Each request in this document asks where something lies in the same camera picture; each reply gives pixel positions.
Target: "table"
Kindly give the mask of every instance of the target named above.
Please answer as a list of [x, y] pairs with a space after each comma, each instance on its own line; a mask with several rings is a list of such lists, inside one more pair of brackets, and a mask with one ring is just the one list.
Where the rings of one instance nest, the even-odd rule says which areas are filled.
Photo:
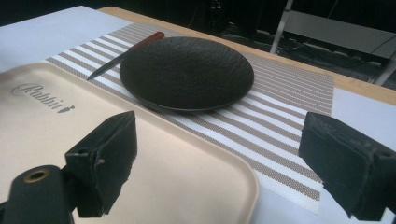
[[[184, 35], [219, 41], [240, 51], [330, 75], [334, 78], [335, 86], [332, 117], [372, 136], [387, 147], [395, 148], [396, 146], [396, 139], [392, 133], [392, 128], [396, 126], [396, 91], [343, 77], [116, 7], [105, 7], [99, 11], [86, 7], [74, 7], [1, 27], [0, 72], [22, 64], [45, 60], [66, 49], [118, 30], [130, 24], [130, 21], [153, 23]], [[261, 188], [260, 199], [252, 223], [359, 223], [354, 218], [348, 219], [345, 212], [327, 191], [323, 190], [321, 193], [319, 212], [313, 214], [272, 191]], [[382, 223], [390, 223], [393, 217], [394, 215], [387, 211]]]

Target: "brass screw hole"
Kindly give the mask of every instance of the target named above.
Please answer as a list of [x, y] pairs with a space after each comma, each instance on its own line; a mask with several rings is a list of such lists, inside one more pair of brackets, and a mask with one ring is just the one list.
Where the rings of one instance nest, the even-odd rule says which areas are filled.
[[27, 175], [23, 180], [24, 182], [31, 184], [46, 178], [49, 174], [50, 171], [48, 170], [36, 170]]

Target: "white table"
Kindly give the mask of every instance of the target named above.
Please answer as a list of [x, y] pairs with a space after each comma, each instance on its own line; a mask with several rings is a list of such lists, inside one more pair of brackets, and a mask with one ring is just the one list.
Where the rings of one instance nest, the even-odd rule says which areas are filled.
[[[0, 27], [0, 72], [43, 61], [128, 24], [131, 23], [93, 9], [74, 7]], [[335, 88], [332, 116], [396, 149], [395, 105]], [[315, 215], [261, 188], [252, 223], [360, 223], [356, 218], [349, 219], [326, 190], [321, 193], [319, 212]], [[380, 223], [391, 223], [393, 218], [387, 210]]]

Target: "printed logo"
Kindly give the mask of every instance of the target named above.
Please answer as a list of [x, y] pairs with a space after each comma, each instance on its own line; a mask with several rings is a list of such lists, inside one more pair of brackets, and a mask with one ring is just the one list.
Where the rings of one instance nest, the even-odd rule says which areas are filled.
[[63, 100], [58, 99], [58, 97], [56, 96], [52, 96], [50, 93], [45, 93], [43, 90], [43, 86], [35, 83], [30, 83], [23, 84], [14, 88], [11, 93], [15, 96], [28, 95], [36, 99], [41, 104], [47, 106], [48, 108], [57, 111], [58, 113], [66, 113], [70, 110], [75, 109], [73, 105], [64, 105]]

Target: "floor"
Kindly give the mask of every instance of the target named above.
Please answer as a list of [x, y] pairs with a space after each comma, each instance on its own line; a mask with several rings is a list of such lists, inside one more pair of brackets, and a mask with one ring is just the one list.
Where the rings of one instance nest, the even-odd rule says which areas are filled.
[[[274, 39], [273, 35], [264, 32], [259, 32], [253, 38], [246, 38], [232, 25], [219, 36], [267, 52], [270, 51]], [[276, 54], [367, 82], [375, 80], [386, 65], [387, 60], [383, 60], [384, 62], [368, 62], [371, 60], [367, 57], [364, 58], [364, 55], [359, 53], [350, 55], [350, 52], [342, 52], [342, 49], [330, 51], [322, 47], [321, 44], [311, 39], [299, 41], [293, 37], [283, 37]], [[383, 87], [396, 91], [396, 72], [390, 76]]]

